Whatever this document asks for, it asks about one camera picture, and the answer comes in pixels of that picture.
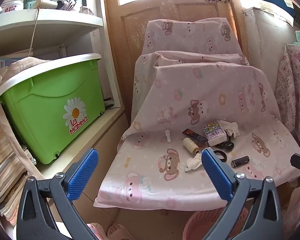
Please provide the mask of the black round compact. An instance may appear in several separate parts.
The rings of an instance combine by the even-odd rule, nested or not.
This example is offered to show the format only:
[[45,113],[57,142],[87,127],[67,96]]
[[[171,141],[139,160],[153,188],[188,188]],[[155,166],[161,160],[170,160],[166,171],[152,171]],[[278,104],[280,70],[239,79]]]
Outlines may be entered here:
[[220,144],[217,144],[215,147],[220,150],[231,151],[234,148],[234,143],[231,140],[228,140]]

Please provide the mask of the pastel tissue pack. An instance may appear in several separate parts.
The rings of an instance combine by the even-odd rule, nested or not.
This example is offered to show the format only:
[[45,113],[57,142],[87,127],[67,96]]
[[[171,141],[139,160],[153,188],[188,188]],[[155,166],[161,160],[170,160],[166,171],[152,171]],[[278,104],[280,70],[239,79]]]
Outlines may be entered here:
[[209,146],[215,146],[227,141],[227,133],[219,121],[212,121],[203,126],[207,143]]

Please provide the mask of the right pink slipper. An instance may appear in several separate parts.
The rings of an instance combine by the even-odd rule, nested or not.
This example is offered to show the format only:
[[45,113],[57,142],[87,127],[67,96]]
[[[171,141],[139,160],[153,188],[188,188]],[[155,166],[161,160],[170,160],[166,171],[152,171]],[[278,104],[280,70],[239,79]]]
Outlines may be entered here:
[[111,240],[135,240],[134,236],[121,224],[114,223],[107,231]]

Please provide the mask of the straw hat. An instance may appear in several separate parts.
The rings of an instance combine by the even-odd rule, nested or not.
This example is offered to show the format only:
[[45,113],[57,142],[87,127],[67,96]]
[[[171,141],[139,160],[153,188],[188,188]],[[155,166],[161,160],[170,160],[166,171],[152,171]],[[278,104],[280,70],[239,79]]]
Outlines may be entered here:
[[17,75],[18,73],[28,68],[34,67],[38,64],[45,63],[48,60],[38,59],[36,57],[25,57],[14,63],[10,64],[9,67],[4,67],[0,70],[0,85]]

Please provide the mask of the green plastic storage box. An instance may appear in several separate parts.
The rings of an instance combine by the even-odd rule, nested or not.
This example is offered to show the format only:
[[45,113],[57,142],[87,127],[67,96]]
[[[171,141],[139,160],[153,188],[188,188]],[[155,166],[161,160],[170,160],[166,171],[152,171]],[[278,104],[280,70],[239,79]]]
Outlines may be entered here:
[[37,161],[49,164],[105,111],[97,53],[45,61],[0,85],[0,101]]

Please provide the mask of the left pink slipper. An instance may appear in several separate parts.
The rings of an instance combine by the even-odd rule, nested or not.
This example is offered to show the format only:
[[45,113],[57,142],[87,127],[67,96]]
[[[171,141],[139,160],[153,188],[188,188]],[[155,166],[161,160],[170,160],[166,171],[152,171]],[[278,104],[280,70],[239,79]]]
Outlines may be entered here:
[[103,227],[100,224],[98,224],[98,223],[89,223],[89,224],[87,224],[87,226],[90,228],[90,230],[94,233],[94,235],[99,240],[107,240],[108,239]]

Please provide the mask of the patterned print quilt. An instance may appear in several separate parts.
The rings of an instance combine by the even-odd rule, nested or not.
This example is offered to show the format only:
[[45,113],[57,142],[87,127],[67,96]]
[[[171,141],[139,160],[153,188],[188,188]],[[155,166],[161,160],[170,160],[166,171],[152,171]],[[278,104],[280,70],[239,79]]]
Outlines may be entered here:
[[285,46],[277,72],[275,98],[282,123],[300,142],[300,45]]

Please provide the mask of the pink cartoon bed sheet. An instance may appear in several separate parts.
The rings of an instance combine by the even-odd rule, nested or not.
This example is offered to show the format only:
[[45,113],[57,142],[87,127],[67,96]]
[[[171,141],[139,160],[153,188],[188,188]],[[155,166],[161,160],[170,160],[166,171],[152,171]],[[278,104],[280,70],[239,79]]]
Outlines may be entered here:
[[[270,176],[276,185],[300,177],[290,164],[300,147],[281,121],[261,70],[245,60],[225,18],[153,20],[134,71],[132,123],[95,199],[96,207],[132,210],[211,210],[225,205],[203,167],[186,172],[183,131],[238,124],[229,160],[248,156],[239,172]],[[171,132],[167,143],[164,131]]]

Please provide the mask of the pink slipper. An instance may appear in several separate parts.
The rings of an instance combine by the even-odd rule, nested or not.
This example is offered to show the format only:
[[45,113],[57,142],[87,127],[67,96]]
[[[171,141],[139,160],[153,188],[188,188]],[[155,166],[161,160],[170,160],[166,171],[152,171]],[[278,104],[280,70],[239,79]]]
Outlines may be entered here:
[[90,230],[94,233],[94,235],[99,240],[107,240],[108,239],[103,227],[100,224],[98,224],[98,223],[89,223],[89,224],[87,224],[87,226],[90,228]]
[[121,224],[114,223],[107,231],[111,240],[135,240],[134,236]]

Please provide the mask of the black orange coffee sachet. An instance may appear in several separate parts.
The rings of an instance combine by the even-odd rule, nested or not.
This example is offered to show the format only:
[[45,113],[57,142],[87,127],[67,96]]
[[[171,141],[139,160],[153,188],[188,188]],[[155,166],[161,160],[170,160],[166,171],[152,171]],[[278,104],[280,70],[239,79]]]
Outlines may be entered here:
[[204,146],[207,143],[207,138],[190,130],[185,129],[183,134],[189,137],[192,141],[194,141],[198,146]]

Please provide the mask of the small white tissue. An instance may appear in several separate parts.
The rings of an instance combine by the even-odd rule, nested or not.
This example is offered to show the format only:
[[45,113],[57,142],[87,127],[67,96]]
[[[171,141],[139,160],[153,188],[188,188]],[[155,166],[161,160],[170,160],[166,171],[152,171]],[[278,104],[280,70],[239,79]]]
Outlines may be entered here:
[[200,152],[196,153],[194,158],[189,158],[186,162],[185,171],[189,172],[196,170],[202,166],[202,154]]

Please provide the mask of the black cylindrical battery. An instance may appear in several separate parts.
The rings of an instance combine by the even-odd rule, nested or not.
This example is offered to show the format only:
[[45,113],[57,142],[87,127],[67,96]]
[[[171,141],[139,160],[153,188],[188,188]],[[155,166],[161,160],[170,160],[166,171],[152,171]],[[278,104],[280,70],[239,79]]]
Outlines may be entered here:
[[246,156],[243,156],[241,158],[232,160],[231,161],[231,167],[232,168],[237,168],[237,167],[240,167],[240,166],[243,166],[243,165],[249,163],[249,161],[250,161],[250,158],[246,155]]

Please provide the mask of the white thread spool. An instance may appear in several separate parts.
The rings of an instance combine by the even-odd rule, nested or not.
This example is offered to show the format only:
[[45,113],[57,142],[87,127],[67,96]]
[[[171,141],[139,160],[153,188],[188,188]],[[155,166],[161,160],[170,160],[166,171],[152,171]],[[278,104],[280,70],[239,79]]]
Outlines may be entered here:
[[183,140],[183,146],[192,154],[199,153],[199,146],[190,138],[185,138]]

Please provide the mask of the white shelf unit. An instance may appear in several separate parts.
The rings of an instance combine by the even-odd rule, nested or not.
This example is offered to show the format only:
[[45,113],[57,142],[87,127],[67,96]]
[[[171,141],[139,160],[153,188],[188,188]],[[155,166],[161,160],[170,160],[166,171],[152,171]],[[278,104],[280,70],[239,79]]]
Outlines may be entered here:
[[110,48],[104,0],[92,0],[88,7],[96,10],[94,15],[52,9],[0,14],[0,56],[25,50],[27,44],[33,41],[34,54],[59,51],[60,56],[65,57],[66,47],[76,45],[82,36],[95,30],[100,35],[113,107],[105,110],[56,160],[47,165],[31,165],[29,174],[37,179],[49,179],[58,172],[66,171],[87,148],[98,145],[104,135],[113,134],[113,124],[125,111]]

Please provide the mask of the small white tube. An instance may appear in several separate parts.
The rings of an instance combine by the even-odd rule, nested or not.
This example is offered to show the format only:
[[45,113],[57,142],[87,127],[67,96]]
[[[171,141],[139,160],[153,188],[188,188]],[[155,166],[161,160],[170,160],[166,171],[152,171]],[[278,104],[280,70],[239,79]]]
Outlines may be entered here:
[[167,143],[171,143],[171,132],[170,132],[170,130],[166,129],[164,131],[164,133],[165,133],[165,136],[166,136]]

